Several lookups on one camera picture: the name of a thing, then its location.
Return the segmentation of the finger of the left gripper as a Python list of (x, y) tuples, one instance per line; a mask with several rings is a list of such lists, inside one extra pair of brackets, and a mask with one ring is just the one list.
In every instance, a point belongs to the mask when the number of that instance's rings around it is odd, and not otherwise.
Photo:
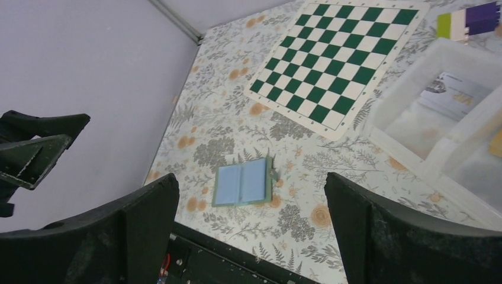
[(1, 135), (1, 191), (35, 190), (71, 142), (64, 134), (23, 141)]
[(35, 117), (10, 110), (1, 116), (1, 143), (66, 135), (70, 138), (67, 145), (70, 147), (90, 120), (87, 114)]

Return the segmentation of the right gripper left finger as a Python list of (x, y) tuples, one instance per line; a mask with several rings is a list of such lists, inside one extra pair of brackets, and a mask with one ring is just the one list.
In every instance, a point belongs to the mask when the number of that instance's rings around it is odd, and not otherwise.
[(156, 283), (179, 201), (170, 173), (38, 230), (1, 234), (2, 283)]

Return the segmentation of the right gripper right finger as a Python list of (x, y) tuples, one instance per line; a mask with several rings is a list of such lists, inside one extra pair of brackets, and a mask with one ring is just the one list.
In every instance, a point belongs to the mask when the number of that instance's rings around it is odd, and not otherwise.
[(424, 214), (333, 172), (324, 191), (349, 283), (501, 282), (501, 232)]

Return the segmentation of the green leather card holder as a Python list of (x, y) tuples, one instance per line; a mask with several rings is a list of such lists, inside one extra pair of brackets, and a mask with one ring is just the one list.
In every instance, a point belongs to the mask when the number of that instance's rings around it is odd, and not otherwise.
[(212, 206), (243, 206), (272, 201), (272, 186), (278, 180), (273, 158), (263, 157), (221, 166), (215, 174)]

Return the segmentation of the orange credit card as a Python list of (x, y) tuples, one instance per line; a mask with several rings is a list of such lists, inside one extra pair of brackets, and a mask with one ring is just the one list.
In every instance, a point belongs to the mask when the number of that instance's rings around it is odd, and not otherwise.
[(490, 141), (488, 152), (494, 156), (502, 157), (502, 130), (500, 130)]

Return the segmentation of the white blue credit card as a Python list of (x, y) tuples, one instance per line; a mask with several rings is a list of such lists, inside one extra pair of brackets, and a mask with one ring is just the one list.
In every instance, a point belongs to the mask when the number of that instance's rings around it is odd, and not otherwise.
[(443, 72), (421, 92), (418, 103), (460, 121), (491, 92), (471, 80)]

